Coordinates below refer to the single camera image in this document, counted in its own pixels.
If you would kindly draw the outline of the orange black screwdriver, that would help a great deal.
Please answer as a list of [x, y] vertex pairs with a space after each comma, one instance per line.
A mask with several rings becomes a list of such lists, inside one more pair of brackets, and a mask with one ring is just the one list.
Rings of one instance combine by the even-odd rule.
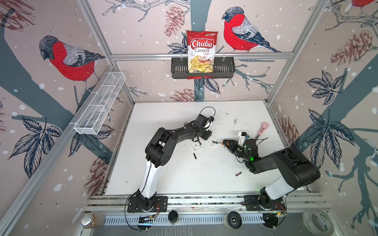
[[212, 145], [214, 146], [214, 145], [223, 145], [223, 146], [225, 146], [225, 145], [227, 145], [227, 143], [225, 143], [225, 142], [216, 142], [216, 141], [212, 141]]

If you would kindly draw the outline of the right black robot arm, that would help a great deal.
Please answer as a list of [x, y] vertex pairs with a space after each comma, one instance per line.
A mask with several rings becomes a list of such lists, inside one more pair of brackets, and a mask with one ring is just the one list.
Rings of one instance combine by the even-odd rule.
[[255, 139], [247, 139], [242, 145], [236, 140], [223, 140], [224, 145], [237, 158], [244, 161], [253, 174], [279, 170], [281, 176], [260, 190], [259, 206], [270, 210], [278, 205], [282, 198], [321, 177], [319, 168], [296, 148], [289, 147], [270, 155], [260, 157]]

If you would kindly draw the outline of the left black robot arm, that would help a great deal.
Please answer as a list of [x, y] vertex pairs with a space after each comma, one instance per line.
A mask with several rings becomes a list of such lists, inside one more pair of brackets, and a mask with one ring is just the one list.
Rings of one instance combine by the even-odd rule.
[[167, 130], [159, 128], [145, 148], [147, 167], [141, 187], [133, 194], [142, 210], [151, 210], [155, 204], [159, 171], [166, 165], [178, 143], [185, 140], [197, 142], [199, 138], [208, 140], [212, 135], [210, 126], [214, 117], [199, 114], [194, 121], [183, 127]]

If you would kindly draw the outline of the Chuba cassava chips bag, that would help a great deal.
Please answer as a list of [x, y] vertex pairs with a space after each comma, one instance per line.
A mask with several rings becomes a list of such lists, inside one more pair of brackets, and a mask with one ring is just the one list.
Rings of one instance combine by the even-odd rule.
[[216, 54], [217, 32], [187, 30], [189, 73], [212, 73]]

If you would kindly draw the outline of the black round knob left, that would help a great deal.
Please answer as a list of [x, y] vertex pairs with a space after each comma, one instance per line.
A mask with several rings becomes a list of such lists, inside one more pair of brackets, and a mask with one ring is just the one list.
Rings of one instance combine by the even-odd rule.
[[170, 224], [176, 224], [179, 222], [179, 213], [175, 210], [172, 210], [169, 214], [168, 214], [168, 221]]

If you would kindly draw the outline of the clear tape roll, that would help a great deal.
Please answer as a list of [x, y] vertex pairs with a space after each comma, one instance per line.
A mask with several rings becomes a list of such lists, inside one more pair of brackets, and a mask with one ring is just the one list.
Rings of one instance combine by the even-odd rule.
[[306, 229], [314, 236], [331, 236], [334, 233], [334, 225], [324, 211], [309, 209], [303, 212], [302, 220]]

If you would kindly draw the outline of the glass jar with lid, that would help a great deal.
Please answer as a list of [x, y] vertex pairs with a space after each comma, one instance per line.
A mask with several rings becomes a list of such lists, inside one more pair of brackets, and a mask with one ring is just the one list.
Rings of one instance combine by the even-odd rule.
[[102, 227], [105, 225], [105, 219], [106, 217], [103, 214], [85, 214], [81, 219], [81, 226], [84, 229]]

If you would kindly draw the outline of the pink handled brush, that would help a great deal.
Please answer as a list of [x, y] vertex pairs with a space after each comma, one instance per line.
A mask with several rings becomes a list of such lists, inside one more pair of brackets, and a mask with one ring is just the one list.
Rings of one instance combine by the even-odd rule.
[[255, 137], [255, 139], [256, 139], [256, 140], [259, 139], [260, 136], [264, 133], [264, 131], [267, 130], [268, 128], [269, 128], [269, 123], [267, 123], [267, 122], [263, 122], [263, 123], [261, 124], [261, 127], [260, 127], [260, 129], [259, 129], [259, 132], [258, 132], [257, 136]]

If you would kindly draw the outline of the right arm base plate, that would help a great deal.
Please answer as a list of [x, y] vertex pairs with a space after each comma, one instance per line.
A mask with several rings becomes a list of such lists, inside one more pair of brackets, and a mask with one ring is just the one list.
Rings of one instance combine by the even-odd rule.
[[260, 195], [245, 195], [243, 205], [247, 211], [286, 211], [282, 198], [271, 200], [269, 197]]

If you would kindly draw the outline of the aluminium front rail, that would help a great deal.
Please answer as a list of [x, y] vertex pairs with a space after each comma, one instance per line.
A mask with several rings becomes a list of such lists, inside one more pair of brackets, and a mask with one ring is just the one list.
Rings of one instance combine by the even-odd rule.
[[270, 210], [264, 210], [258, 197], [247, 193], [234, 194], [173, 194], [156, 197], [151, 210], [141, 210], [136, 200], [127, 195], [104, 195], [92, 197], [84, 214], [98, 214], [105, 218], [105, 225], [136, 226], [140, 220], [147, 225], [168, 226], [168, 214], [178, 213], [179, 225], [221, 224], [231, 211], [241, 215], [242, 223], [262, 223], [268, 215], [279, 219], [290, 213], [302, 213], [310, 209], [329, 211], [320, 193], [294, 191], [276, 203]]

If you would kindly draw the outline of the black wall basket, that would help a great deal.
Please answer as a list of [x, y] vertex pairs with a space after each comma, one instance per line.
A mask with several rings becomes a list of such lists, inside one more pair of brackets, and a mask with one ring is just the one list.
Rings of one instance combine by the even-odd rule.
[[232, 78], [235, 73], [233, 57], [215, 58], [214, 61], [202, 62], [195, 58], [173, 58], [171, 74], [173, 79]]

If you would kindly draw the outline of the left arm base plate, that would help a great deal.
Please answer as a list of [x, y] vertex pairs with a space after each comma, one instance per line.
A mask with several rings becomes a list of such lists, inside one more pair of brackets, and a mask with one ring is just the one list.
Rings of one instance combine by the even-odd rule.
[[151, 199], [146, 200], [142, 196], [131, 196], [127, 203], [128, 213], [142, 213], [142, 212], [166, 212], [168, 205], [167, 196], [153, 196]]

